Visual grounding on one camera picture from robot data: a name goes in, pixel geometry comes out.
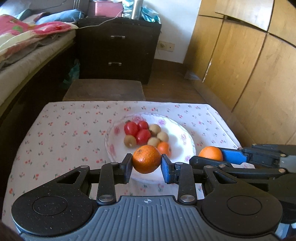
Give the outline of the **orange mandarin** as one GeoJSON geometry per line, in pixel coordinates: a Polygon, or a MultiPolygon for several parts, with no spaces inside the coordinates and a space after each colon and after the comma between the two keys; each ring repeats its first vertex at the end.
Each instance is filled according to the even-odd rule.
{"type": "Polygon", "coordinates": [[[204,147],[198,154],[199,157],[207,158],[215,161],[223,161],[221,150],[214,146],[204,147]]]}
{"type": "Polygon", "coordinates": [[[161,164],[161,154],[157,148],[144,145],[137,148],[132,154],[132,165],[141,174],[155,171],[161,164]]]}
{"type": "Polygon", "coordinates": [[[161,154],[166,154],[168,157],[171,157],[171,146],[168,142],[160,142],[157,149],[161,154]]]}

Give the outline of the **brown longan small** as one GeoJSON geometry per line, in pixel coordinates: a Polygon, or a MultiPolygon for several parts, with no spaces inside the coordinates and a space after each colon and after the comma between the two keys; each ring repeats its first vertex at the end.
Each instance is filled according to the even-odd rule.
{"type": "Polygon", "coordinates": [[[157,137],[151,137],[147,141],[147,144],[157,148],[160,142],[161,141],[157,137]]]}

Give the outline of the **red tomato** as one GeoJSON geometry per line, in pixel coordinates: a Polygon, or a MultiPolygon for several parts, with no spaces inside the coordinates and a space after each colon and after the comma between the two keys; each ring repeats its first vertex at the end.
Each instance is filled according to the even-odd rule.
{"type": "Polygon", "coordinates": [[[146,145],[148,140],[151,138],[151,133],[148,129],[142,129],[138,132],[136,141],[138,145],[146,145]]]}
{"type": "Polygon", "coordinates": [[[136,137],[138,134],[138,125],[133,121],[127,121],[124,126],[124,131],[126,135],[136,137]]]}
{"type": "Polygon", "coordinates": [[[147,130],[149,128],[149,124],[146,121],[143,121],[143,120],[139,121],[137,126],[138,126],[139,131],[140,130],[147,130]]]}

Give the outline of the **white floral plate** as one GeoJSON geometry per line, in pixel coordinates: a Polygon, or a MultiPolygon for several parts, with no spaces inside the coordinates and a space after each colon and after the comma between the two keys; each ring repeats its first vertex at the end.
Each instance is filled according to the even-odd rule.
{"type": "Polygon", "coordinates": [[[183,162],[188,164],[189,159],[196,155],[193,138],[188,131],[176,121],[155,113],[136,113],[126,115],[115,121],[108,129],[105,137],[105,147],[111,162],[122,162],[127,153],[133,153],[137,147],[128,148],[124,144],[124,126],[127,121],[138,123],[146,121],[149,125],[157,124],[169,136],[172,148],[170,160],[172,163],[183,162]]]}

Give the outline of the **cherry print tablecloth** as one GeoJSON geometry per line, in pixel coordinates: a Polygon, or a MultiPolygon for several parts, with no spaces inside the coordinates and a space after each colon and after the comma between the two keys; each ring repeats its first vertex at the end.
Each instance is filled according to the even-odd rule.
{"type": "Polygon", "coordinates": [[[6,179],[2,221],[14,228],[11,206],[28,192],[74,168],[109,163],[105,137],[126,115],[155,113],[184,127],[196,154],[207,146],[238,149],[240,143],[219,113],[207,104],[148,101],[72,101],[47,104],[26,133],[6,179]]]}

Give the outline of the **wooden wardrobe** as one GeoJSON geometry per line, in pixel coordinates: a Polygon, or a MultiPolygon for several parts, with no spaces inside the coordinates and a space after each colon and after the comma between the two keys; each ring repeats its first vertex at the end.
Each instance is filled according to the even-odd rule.
{"type": "Polygon", "coordinates": [[[184,60],[243,144],[295,144],[295,1],[201,1],[184,60]]]}

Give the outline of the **dark wooden stool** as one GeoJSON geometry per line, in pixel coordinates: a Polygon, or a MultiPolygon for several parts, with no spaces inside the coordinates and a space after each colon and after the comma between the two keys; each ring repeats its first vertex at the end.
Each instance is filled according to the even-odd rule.
{"type": "Polygon", "coordinates": [[[142,84],[134,80],[76,79],[63,101],[145,101],[142,84]]]}

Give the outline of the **green plastic bag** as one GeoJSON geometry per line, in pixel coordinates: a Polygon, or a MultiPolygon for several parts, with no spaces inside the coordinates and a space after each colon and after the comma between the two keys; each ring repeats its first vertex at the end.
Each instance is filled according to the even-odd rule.
{"type": "Polygon", "coordinates": [[[76,63],[72,69],[70,70],[69,74],[68,74],[68,78],[64,79],[63,83],[66,86],[70,86],[72,84],[72,82],[76,79],[79,78],[79,73],[80,73],[80,64],[76,63]]]}

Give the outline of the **bed with beige mattress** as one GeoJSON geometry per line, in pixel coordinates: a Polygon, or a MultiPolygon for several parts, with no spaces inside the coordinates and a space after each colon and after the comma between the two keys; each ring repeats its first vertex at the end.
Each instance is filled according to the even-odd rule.
{"type": "MultiPolygon", "coordinates": [[[[23,22],[36,25],[35,21],[23,22]]],[[[1,61],[1,114],[41,68],[73,43],[75,31],[48,35],[1,61]]]]}

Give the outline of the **dark wooden nightstand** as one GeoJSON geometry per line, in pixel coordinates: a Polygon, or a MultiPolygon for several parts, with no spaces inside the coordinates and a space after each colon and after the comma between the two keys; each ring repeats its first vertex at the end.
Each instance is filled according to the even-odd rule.
{"type": "Polygon", "coordinates": [[[122,79],[147,84],[161,24],[127,18],[84,18],[76,45],[81,79],[122,79]]]}

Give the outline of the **floral pink quilt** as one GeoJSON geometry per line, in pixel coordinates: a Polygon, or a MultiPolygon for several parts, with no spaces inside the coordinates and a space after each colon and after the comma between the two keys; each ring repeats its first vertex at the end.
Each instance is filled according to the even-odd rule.
{"type": "Polygon", "coordinates": [[[48,35],[75,30],[72,23],[60,21],[29,25],[10,15],[1,15],[1,61],[8,59],[48,35]]]}

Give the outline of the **metal thermos bottle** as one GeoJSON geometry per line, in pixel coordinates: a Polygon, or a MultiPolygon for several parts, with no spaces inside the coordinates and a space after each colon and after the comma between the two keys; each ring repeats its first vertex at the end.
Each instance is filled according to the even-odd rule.
{"type": "Polygon", "coordinates": [[[132,9],[132,15],[131,15],[132,20],[139,20],[140,14],[142,11],[143,2],[144,2],[143,0],[134,0],[133,1],[133,9],[132,9]]]}

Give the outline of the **blue pillow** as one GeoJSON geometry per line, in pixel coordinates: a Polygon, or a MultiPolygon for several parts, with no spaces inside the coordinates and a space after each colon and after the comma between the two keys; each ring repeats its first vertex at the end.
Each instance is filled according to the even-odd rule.
{"type": "Polygon", "coordinates": [[[49,23],[49,22],[66,22],[73,23],[78,22],[80,19],[85,18],[85,13],[78,9],[71,9],[62,11],[59,13],[44,16],[36,21],[37,25],[49,23]]]}

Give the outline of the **pink box on nightstand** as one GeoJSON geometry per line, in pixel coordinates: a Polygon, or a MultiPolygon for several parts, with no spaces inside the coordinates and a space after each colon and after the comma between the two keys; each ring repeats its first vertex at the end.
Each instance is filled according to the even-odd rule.
{"type": "Polygon", "coordinates": [[[122,2],[113,1],[90,1],[87,15],[89,17],[107,17],[114,18],[120,16],[123,12],[122,2]]]}

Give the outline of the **wall power socket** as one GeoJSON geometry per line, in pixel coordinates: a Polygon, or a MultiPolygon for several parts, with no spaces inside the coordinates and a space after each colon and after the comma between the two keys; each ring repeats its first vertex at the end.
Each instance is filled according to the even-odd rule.
{"type": "Polygon", "coordinates": [[[157,48],[158,48],[158,50],[173,52],[174,49],[175,49],[175,44],[169,43],[169,42],[165,42],[165,41],[159,41],[157,48]]]}

